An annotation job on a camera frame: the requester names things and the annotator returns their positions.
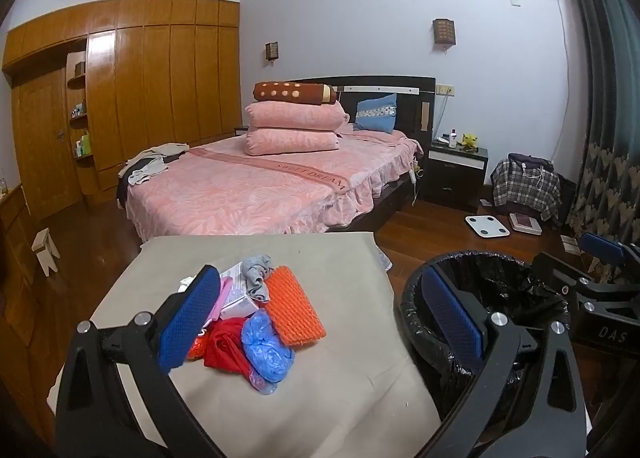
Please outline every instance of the beige tablecloth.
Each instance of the beige tablecloth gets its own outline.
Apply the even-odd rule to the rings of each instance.
[[[401,341],[370,233],[155,238],[91,319],[98,327],[126,324],[141,310],[155,311],[203,264],[222,271],[254,254],[293,270],[327,337],[296,353],[270,396],[202,362],[172,370],[202,427],[229,458],[413,457],[440,419]],[[129,369],[119,369],[146,437],[162,443]],[[59,381],[49,393],[52,409]]]

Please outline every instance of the yellow plush toy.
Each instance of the yellow plush toy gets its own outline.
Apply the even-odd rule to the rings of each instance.
[[[478,150],[478,137],[471,133],[463,133],[462,134],[462,145],[468,151],[477,151]]]

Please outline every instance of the headboard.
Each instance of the headboard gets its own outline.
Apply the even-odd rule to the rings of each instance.
[[[433,77],[354,75],[300,79],[296,82],[321,83],[336,88],[340,104],[351,117],[350,122],[355,120],[358,102],[397,93],[398,110],[395,129],[417,140],[424,153],[428,154],[433,136],[431,133],[436,89],[436,79]],[[423,118],[426,122],[425,131],[422,130]]]

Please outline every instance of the electrical outlet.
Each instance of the electrical outlet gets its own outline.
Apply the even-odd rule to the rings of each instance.
[[[448,95],[449,97],[455,97],[456,89],[454,86],[447,86],[446,84],[436,84],[436,95]]]

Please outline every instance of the nightstand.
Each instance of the nightstand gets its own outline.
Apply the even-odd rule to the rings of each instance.
[[[478,148],[449,148],[433,142],[424,168],[420,199],[475,213],[486,175],[489,154]]]

